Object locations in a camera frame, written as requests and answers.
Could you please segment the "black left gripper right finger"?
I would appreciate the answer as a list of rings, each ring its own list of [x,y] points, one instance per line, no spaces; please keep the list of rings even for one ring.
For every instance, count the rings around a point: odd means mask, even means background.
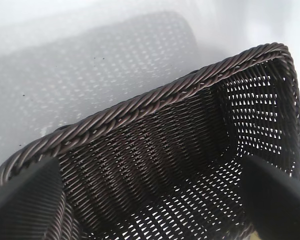
[[[262,240],[300,240],[300,181],[255,155],[242,158],[242,200]]]

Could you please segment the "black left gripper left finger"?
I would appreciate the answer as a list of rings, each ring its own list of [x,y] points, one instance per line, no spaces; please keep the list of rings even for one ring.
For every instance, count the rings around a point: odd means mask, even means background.
[[[60,166],[44,158],[0,186],[0,240],[45,240],[62,197]]]

